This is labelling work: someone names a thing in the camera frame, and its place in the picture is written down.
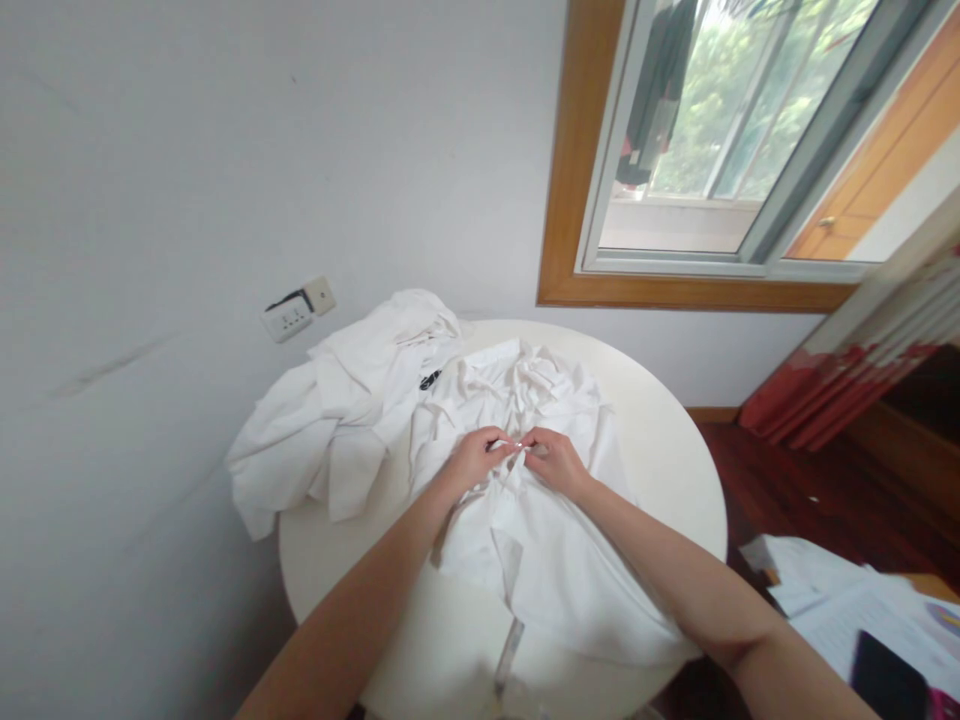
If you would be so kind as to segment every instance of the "wall socket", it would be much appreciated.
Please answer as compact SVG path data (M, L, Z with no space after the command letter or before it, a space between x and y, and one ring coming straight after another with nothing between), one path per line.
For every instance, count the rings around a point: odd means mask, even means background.
M288 340L313 322L307 301L296 295L260 315L263 326L274 342Z
M333 291L330 289L330 283L321 275L314 278L303 286L303 291L310 298L310 304L313 305L313 312L317 315L323 315L330 312L337 306L337 301L333 299Z

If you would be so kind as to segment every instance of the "pile of white clothes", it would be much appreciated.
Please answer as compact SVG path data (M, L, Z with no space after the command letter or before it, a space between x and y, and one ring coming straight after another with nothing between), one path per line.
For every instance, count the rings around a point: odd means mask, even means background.
M406 429L421 381L460 352L456 316L404 290L310 350L257 403L227 454L233 499L254 540L309 494L334 521L363 512L386 448Z
M448 367L413 416L414 492L464 434L487 425L520 438L541 426L568 435L587 470L634 504L614 415L596 380L545 347L520 340ZM486 588L526 625L604 660L655 665L699 655L644 593L597 527L541 483L520 453L455 511L441 572Z

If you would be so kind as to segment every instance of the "hand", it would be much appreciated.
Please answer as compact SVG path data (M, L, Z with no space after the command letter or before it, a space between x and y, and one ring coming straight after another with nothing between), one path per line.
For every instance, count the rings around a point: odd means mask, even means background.
M579 502L591 483L596 482L566 435L537 427L524 435L520 444L530 448L524 458L526 466L543 478L548 487L574 502ZM545 452L535 452L534 447Z
M504 444L491 449L490 446L498 440ZM463 436L433 484L449 489L453 502L456 502L467 490L482 483L504 459L517 452L520 452L517 441L500 428L491 425L474 430Z

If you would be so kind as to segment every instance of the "green foliage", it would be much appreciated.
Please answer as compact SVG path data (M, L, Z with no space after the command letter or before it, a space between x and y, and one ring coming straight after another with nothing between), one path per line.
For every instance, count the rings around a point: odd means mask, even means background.
M784 0L778 10L789 4ZM733 197L742 183L740 198L766 199L874 5L876 0L802 2L731 152L718 197ZM824 13L829 13L825 22ZM673 138L660 158L652 193L704 196L777 14L750 18L741 13L732 18L708 9L690 58Z

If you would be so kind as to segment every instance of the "window sill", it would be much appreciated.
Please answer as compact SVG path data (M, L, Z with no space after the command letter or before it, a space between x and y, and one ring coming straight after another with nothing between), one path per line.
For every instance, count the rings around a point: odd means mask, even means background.
M538 305L832 313L857 285L677 275L574 274L541 268Z

